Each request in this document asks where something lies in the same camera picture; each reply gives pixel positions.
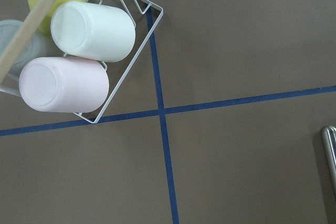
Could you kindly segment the grey blue cup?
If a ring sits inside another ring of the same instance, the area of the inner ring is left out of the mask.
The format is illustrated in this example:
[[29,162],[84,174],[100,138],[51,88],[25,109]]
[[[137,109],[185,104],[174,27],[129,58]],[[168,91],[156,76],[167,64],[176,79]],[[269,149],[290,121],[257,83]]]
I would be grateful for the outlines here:
[[[22,24],[23,22],[13,19],[1,20],[1,54]],[[13,79],[18,79],[23,67],[31,60],[39,57],[62,57],[63,55],[64,53],[50,37],[36,31],[8,75]]]

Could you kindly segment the white cup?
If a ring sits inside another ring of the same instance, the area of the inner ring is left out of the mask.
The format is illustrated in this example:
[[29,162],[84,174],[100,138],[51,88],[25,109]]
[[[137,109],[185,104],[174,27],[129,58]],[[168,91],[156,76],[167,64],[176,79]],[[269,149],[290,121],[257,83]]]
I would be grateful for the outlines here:
[[121,61],[135,43],[130,16],[120,8],[106,5],[66,2],[53,13],[50,30],[61,51],[97,61]]

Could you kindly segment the pink cup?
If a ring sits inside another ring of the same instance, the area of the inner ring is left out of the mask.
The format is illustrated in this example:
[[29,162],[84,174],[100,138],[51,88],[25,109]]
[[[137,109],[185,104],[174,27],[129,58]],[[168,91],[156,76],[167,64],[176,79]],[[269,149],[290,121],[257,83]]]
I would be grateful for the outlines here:
[[87,113],[107,98],[109,79],[95,60],[43,57],[21,71],[19,91],[24,102],[41,112]]

